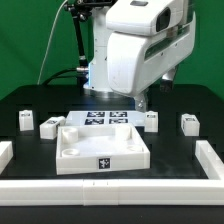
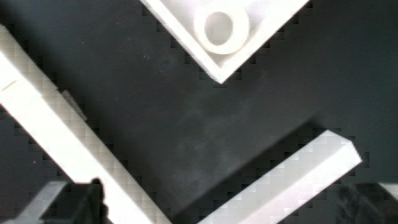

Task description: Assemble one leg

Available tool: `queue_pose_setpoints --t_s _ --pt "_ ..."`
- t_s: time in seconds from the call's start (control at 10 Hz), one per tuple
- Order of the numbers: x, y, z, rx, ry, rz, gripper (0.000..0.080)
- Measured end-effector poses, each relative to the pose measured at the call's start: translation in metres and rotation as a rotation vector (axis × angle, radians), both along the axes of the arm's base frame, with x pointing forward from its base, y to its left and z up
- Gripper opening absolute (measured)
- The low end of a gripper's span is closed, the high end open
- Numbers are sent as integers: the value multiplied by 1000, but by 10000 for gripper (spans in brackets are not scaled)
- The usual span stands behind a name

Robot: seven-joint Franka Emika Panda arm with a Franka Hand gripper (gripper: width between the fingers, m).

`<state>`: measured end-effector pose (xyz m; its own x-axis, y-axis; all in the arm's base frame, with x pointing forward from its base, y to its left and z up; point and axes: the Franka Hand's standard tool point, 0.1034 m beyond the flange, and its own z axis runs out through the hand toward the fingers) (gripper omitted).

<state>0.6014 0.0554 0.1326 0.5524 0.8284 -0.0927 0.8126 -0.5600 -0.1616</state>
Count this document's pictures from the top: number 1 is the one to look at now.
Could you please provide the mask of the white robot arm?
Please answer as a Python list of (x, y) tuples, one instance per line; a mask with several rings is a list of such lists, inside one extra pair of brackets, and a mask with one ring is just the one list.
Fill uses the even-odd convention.
[(193, 51), (195, 29), (194, 0), (117, 0), (94, 9), (94, 57), (84, 91), (131, 97), (145, 112), (148, 87), (157, 80), (172, 87), (178, 65)]

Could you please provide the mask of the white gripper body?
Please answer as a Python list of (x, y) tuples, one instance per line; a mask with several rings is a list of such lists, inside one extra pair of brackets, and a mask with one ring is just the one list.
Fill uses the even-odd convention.
[(119, 94), (135, 97), (187, 58), (195, 40), (195, 23), (176, 39), (166, 33), (142, 37), (114, 32), (107, 46), (108, 83)]

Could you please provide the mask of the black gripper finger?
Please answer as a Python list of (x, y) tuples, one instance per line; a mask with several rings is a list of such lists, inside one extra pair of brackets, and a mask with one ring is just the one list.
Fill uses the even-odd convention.
[(135, 109), (137, 111), (146, 111), (147, 110), (147, 104), (148, 104), (148, 98), (144, 92), (137, 95), (135, 98)]
[(177, 70), (178, 70), (178, 67), (175, 66), (161, 77), (160, 90), (162, 92), (170, 92), (173, 90), (174, 79), (175, 79)]

